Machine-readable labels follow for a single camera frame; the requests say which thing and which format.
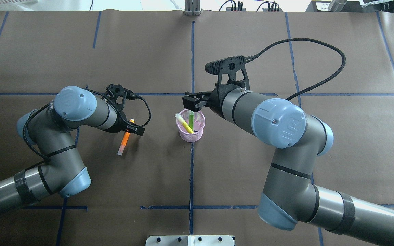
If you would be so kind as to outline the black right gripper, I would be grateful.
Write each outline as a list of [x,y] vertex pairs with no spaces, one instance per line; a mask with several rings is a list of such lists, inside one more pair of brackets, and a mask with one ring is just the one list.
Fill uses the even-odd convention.
[[202,107],[209,107],[214,113],[222,113],[222,105],[225,97],[237,88],[239,86],[234,84],[222,84],[216,86],[212,92],[185,92],[185,96],[182,97],[183,106],[190,111],[201,111]]

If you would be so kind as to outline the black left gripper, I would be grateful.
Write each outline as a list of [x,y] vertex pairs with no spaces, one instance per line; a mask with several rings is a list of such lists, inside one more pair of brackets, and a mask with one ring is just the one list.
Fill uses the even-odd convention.
[[138,136],[143,136],[145,128],[135,124],[128,124],[125,121],[127,120],[125,114],[121,112],[118,114],[116,112],[116,120],[114,124],[110,128],[110,133],[118,133],[125,129],[126,132],[130,134],[136,134]]

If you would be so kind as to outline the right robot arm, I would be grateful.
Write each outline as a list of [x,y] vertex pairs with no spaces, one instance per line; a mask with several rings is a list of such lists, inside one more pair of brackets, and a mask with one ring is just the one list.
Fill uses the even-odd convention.
[[275,147],[259,217],[281,230],[298,222],[381,246],[394,246],[394,210],[311,183],[316,158],[333,145],[333,132],[289,100],[228,84],[227,90],[191,93],[184,108],[209,107],[220,117]]

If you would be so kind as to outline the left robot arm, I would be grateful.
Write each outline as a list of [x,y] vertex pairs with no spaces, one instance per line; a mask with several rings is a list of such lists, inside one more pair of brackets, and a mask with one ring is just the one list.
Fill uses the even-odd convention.
[[110,84],[105,93],[67,86],[53,101],[25,114],[17,132],[42,161],[0,181],[0,215],[37,204],[55,193],[68,198],[91,184],[87,167],[71,132],[80,126],[139,136],[144,125],[126,119],[126,100],[142,97],[121,85]]

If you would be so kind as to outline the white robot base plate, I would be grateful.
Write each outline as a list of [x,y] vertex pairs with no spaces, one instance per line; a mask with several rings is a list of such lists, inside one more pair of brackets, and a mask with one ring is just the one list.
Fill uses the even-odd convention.
[[231,235],[154,235],[149,236],[146,246],[235,246]]

